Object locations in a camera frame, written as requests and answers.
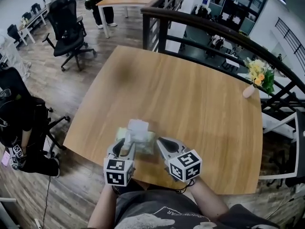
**wooden table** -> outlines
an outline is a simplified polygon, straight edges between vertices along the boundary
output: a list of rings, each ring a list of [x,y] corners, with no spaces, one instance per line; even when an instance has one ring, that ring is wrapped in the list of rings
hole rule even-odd
[[[103,165],[119,127],[149,122],[157,136],[183,141],[203,159],[201,177],[218,194],[254,193],[262,158],[259,93],[217,70],[156,52],[118,46],[96,76],[64,145]],[[133,178],[183,188],[159,152],[136,154]]]
[[[109,38],[109,31],[107,28],[107,22],[105,19],[104,14],[104,7],[115,7],[115,6],[124,6],[125,7],[125,17],[128,18],[128,10],[127,7],[143,7],[147,3],[151,2],[152,0],[103,0],[96,4],[96,6],[99,6],[100,16],[102,23],[104,25],[104,32],[106,35],[106,38]]]

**wooden floor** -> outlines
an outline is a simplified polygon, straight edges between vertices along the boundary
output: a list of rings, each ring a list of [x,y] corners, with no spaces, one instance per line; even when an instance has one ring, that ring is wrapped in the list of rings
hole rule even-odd
[[[129,9],[129,18],[124,17],[124,10],[115,9],[117,28],[111,28],[111,38],[106,39],[103,30],[99,30],[90,11],[84,8],[83,2],[78,2],[78,15],[84,17],[84,25],[88,36],[85,38],[90,48],[98,55],[91,53],[80,56],[83,71],[79,72],[72,59],[67,64],[67,71],[61,72],[60,65],[65,56],[53,57],[52,48],[42,43],[43,36],[50,32],[54,35],[50,23],[41,26],[34,33],[36,44],[28,40],[27,47],[20,48],[24,60],[32,62],[30,77],[26,81],[28,89],[44,99],[48,107],[54,109],[52,118],[69,115],[72,119],[84,95],[90,87],[96,74],[104,62],[119,45],[142,47],[142,17],[138,9]],[[54,128],[56,138],[63,143],[69,124],[62,122]],[[42,222],[45,209],[45,197],[49,177],[40,174],[16,172],[10,167],[0,166],[0,196],[16,198],[16,205],[6,204],[14,213],[17,222],[24,228],[36,228],[34,219]],[[45,218],[47,229],[75,229],[85,227],[104,186],[102,167],[67,150],[61,158],[61,177],[52,178],[48,198],[48,208]],[[292,191],[282,187],[279,191],[266,187],[265,183],[258,185],[257,193],[243,196],[223,196],[229,206],[241,203],[250,211],[261,217],[267,217],[279,205],[283,205],[270,219],[284,225],[292,216],[300,216],[304,209],[302,198],[291,199]]]

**flower vase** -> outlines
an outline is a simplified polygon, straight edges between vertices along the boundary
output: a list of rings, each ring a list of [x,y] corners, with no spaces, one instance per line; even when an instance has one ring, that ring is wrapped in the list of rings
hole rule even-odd
[[[254,92],[255,92],[255,87],[254,87],[254,85],[252,84],[252,85],[248,86],[246,89],[244,89],[244,91],[243,91],[243,96],[244,96],[244,98],[248,98],[248,97],[250,97]]]

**black metal railing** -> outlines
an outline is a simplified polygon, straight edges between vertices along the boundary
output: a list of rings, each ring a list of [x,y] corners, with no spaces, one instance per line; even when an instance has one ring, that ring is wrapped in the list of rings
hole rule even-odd
[[[179,57],[182,59],[186,59],[195,63],[202,64],[204,66],[213,68],[215,70],[221,71],[225,74],[228,74],[232,77],[235,77],[243,82],[251,84],[251,82],[236,73],[233,73],[233,70],[227,70],[223,65],[212,65],[209,62],[211,61],[204,61],[200,58],[196,58],[193,56],[189,56],[188,54],[179,52],[171,52],[166,49],[166,44],[168,41],[179,42],[183,45],[187,45],[194,49],[200,49],[201,54],[204,54],[204,51],[207,55],[214,54],[215,57],[223,59],[224,62],[226,60],[231,60],[237,64],[239,67],[245,67],[244,62],[240,59],[235,57],[235,55],[226,54],[223,50],[216,50],[214,48],[209,47],[206,44],[195,42],[194,40],[188,40],[187,38],[178,38],[171,35],[168,35],[169,25],[172,22],[176,22],[179,24],[187,25],[188,27],[195,28],[196,30],[201,30],[203,34],[210,34],[210,35],[219,35],[220,37],[225,38],[226,41],[231,43],[235,43],[238,48],[242,48],[245,52],[251,53],[253,58],[261,59],[266,61],[270,64],[273,68],[280,72],[285,77],[283,79],[290,79],[290,83],[286,86],[280,84],[279,82],[274,82],[274,87],[276,91],[270,94],[269,97],[261,98],[261,105],[262,105],[262,112],[270,115],[278,120],[282,120],[289,116],[292,112],[296,111],[296,108],[301,110],[305,110],[305,103],[303,100],[300,100],[294,90],[295,88],[299,88],[300,92],[305,94],[305,84],[296,76],[296,74],[291,71],[283,62],[277,59],[273,54],[271,54],[268,50],[260,46],[259,44],[255,43],[254,41],[250,40],[248,37],[245,37],[230,28],[227,28],[223,25],[218,23],[199,18],[197,16],[193,16],[190,14],[178,12],[176,10],[165,10],[160,9],[157,7],[150,7],[146,6],[141,9],[141,13],[143,14],[143,48],[148,50],[158,51],[160,53],[172,55],[175,57]],[[153,47],[151,47],[150,41],[150,30],[151,30],[151,21],[158,21],[159,24],[157,28],[157,32],[154,32],[155,40],[158,41]],[[259,90],[266,93],[266,91],[259,87]]]
[[[147,4],[146,7],[177,11],[181,8],[183,1],[184,0],[153,0]],[[160,24],[158,20],[143,15],[143,27],[149,28],[148,30],[143,30],[143,48],[156,51],[159,44],[158,39],[160,37]]]
[[[289,46],[294,51],[297,59],[299,60],[303,71],[305,72],[305,49],[304,46],[301,44],[299,39],[294,35],[294,33],[289,29],[289,27],[280,19],[278,18],[275,27],[280,31],[280,33],[284,36],[286,41],[288,42]]]

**green leaves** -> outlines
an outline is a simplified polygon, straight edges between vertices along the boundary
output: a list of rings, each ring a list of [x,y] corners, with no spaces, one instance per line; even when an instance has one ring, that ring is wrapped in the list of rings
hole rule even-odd
[[[265,72],[265,79],[263,80],[262,88],[270,95],[274,92],[273,84],[275,83],[275,75],[271,70]]]

